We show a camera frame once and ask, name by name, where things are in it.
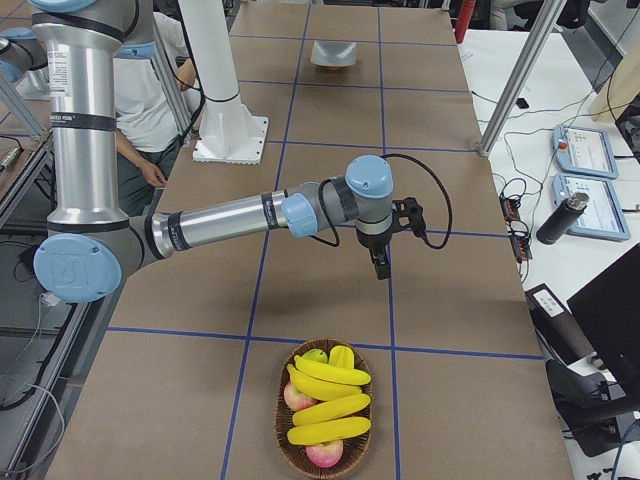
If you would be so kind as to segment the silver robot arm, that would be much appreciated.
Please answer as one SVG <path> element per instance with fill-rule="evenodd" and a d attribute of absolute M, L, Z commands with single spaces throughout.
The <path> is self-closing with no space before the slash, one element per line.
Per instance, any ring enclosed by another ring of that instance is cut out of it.
<path fill-rule="evenodd" d="M 118 202 L 113 59 L 155 51 L 149 1 L 36 1 L 32 25 L 47 51 L 57 206 L 33 268 L 42 287 L 70 303 L 114 292 L 144 266 L 177 251 L 256 232 L 287 229 L 307 237 L 353 222 L 376 274 L 396 229 L 390 165 L 354 159 L 323 182 L 198 210 L 130 217 Z"/>
<path fill-rule="evenodd" d="M 46 50 L 30 28 L 14 27 L 1 32 L 1 75 L 15 83 L 28 71 L 47 66 Z"/>

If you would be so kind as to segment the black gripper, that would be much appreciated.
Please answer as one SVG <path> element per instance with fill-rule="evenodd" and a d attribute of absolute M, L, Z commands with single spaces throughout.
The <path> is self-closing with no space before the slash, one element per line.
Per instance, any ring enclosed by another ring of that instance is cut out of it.
<path fill-rule="evenodd" d="M 356 236 L 359 243 L 369 250 L 370 258 L 374 263 L 377 279 L 388 279 L 389 259 L 386 248 L 391 241 L 391 233 L 383 232 L 373 235 L 357 230 Z"/>

